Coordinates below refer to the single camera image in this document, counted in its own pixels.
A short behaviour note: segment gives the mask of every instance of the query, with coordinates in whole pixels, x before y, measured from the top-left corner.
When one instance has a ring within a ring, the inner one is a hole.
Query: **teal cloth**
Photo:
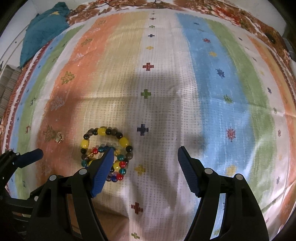
[[[20,67],[31,59],[50,40],[69,28],[66,16],[70,9],[64,2],[58,2],[52,9],[36,16],[29,24],[20,55]]]

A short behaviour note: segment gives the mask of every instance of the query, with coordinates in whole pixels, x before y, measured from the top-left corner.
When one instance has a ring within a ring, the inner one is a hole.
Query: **red bead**
[[[116,175],[116,178],[117,178],[117,180],[122,180],[123,179],[123,175],[121,175],[120,173],[118,173],[117,175]]]
[[[126,162],[125,162],[125,161],[121,161],[121,162],[119,163],[119,166],[120,166],[121,168],[125,168],[125,167],[126,167]]]
[[[94,148],[94,149],[92,150],[92,153],[93,153],[93,154],[98,154],[99,151],[98,151],[98,149]]]

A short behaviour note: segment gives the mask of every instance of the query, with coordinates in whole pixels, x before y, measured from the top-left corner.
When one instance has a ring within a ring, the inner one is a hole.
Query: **green cross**
[[[137,236],[137,233],[133,233],[133,234],[131,234],[135,239],[139,239],[140,237],[139,236]]]
[[[148,89],[145,89],[144,92],[141,92],[141,96],[144,96],[144,99],[148,99],[148,96],[151,96],[151,92],[148,92]]]

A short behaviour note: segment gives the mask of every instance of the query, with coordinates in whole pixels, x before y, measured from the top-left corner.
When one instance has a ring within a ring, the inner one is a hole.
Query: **blue bead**
[[[122,174],[122,175],[125,175],[126,174],[126,169],[120,168],[119,173]]]
[[[118,155],[117,160],[123,161],[124,160],[124,155],[122,155],[122,154]]]
[[[117,177],[116,177],[116,176],[112,176],[112,177],[111,177],[111,181],[114,182],[114,183],[117,182],[117,181],[118,181],[118,180],[117,180]]]
[[[100,146],[100,147],[98,148],[98,151],[99,151],[100,153],[104,152],[104,147]]]
[[[81,165],[82,165],[83,167],[86,167],[86,166],[87,166],[87,161],[86,161],[86,160],[82,160]]]

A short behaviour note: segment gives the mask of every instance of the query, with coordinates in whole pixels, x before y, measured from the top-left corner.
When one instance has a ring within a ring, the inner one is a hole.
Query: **green stripe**
[[[248,183],[260,204],[263,193],[271,189],[273,177],[264,175],[272,173],[273,157],[277,152],[274,119],[270,112],[269,101],[262,90],[260,80],[251,61],[229,29],[219,22],[212,20],[207,20],[207,22],[231,57],[237,69],[243,92],[249,102],[256,154]]]
[[[52,69],[53,65],[56,63],[58,57],[66,47],[66,44],[70,41],[70,39],[83,27],[79,26],[77,28],[69,30],[63,39],[58,43],[58,45],[53,49],[53,51],[50,53],[46,63],[42,66],[42,69],[40,71],[39,76],[37,77],[36,83],[31,89],[30,95],[28,96],[26,102],[24,103],[24,109],[22,113],[22,117],[20,118],[20,127],[18,132],[18,143],[17,143],[17,151],[21,154],[26,153],[28,151],[31,151],[29,148],[29,142],[30,142],[30,131],[28,134],[25,134],[26,127],[28,125],[32,126],[32,119],[35,112],[35,107],[38,104],[39,101],[39,94],[41,89],[43,88],[45,84],[45,79]],[[36,98],[34,104],[31,106],[32,99]],[[29,197],[28,188],[23,187],[23,180],[26,180],[26,172],[23,169],[17,169],[15,172],[15,184],[17,187],[17,194],[18,198],[20,199],[26,199]]]

